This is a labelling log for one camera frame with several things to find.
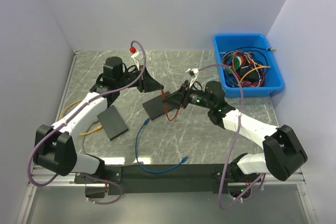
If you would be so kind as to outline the black network switch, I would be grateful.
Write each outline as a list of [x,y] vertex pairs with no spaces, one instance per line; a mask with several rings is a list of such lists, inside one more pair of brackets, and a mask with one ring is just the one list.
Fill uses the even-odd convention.
[[106,110],[98,114],[97,118],[110,141],[113,141],[129,130],[114,105],[111,105]]
[[145,112],[151,121],[163,116],[165,114],[164,103],[162,96],[158,95],[142,104]]

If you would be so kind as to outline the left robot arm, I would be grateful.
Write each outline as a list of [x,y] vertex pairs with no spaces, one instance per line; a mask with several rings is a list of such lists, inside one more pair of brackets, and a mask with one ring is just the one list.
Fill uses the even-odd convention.
[[148,93],[162,90],[164,86],[150,76],[145,65],[133,65],[127,69],[121,58],[109,57],[84,100],[53,125],[43,124],[37,129],[29,163],[60,176],[86,173],[94,183],[103,181],[106,175],[104,161],[89,154],[77,153],[74,141],[127,88]]

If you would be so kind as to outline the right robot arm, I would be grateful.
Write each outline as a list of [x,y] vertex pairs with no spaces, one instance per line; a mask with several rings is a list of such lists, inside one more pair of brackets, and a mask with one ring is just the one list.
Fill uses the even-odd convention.
[[208,82],[204,90],[194,90],[185,81],[179,90],[165,96],[163,103],[177,110],[189,104],[207,108],[214,125],[238,132],[262,148],[262,153],[242,154],[229,164],[231,176],[238,182],[249,174],[260,173],[270,173],[285,181],[308,160],[291,127],[266,124],[241,113],[225,101],[225,92],[218,81]]

